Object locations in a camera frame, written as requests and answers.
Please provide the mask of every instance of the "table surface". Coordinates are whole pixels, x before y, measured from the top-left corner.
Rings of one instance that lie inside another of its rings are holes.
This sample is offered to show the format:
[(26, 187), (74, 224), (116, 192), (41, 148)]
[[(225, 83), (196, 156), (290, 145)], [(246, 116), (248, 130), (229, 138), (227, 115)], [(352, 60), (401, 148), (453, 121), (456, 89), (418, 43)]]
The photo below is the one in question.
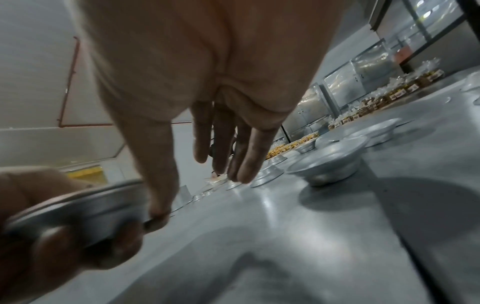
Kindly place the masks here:
[(459, 88), (373, 116), (414, 120), (367, 148), (352, 177), (220, 186), (131, 261), (37, 302), (433, 303), (400, 235), (450, 300), (479, 303), (480, 93)]

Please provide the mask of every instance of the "human hand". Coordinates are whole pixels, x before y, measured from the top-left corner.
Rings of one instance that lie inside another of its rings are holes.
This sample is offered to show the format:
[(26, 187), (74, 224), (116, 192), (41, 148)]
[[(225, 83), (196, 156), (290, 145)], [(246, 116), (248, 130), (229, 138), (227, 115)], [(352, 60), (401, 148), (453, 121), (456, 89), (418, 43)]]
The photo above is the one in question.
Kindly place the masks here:
[(142, 246), (141, 223), (126, 223), (113, 241), (83, 249), (71, 227), (58, 227), (30, 241), (3, 234), (7, 218), (50, 198), (91, 187), (53, 169), (0, 172), (0, 303), (42, 295), (83, 269), (108, 269)]
[(171, 120), (190, 107), (194, 156), (250, 182), (328, 50), (343, 1), (67, 0), (100, 98), (155, 203), (179, 182)]

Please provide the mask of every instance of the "hand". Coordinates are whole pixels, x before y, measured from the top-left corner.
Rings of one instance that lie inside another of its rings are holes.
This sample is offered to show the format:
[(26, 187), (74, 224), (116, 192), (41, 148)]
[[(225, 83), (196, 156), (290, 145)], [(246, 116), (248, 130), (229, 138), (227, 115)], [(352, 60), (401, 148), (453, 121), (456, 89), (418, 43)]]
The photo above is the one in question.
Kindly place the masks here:
[[(0, 172), (0, 227), (10, 216), (52, 197), (91, 187), (53, 169)], [(35, 242), (0, 231), (0, 303), (35, 297), (61, 286), (87, 268), (108, 269), (134, 256), (142, 246), (140, 223), (127, 223), (113, 241), (88, 250), (71, 227), (46, 232)]]
[(341, 17), (327, 0), (67, 0), (100, 98), (152, 191), (178, 191), (171, 120), (191, 107), (194, 156), (250, 182), (305, 93)]

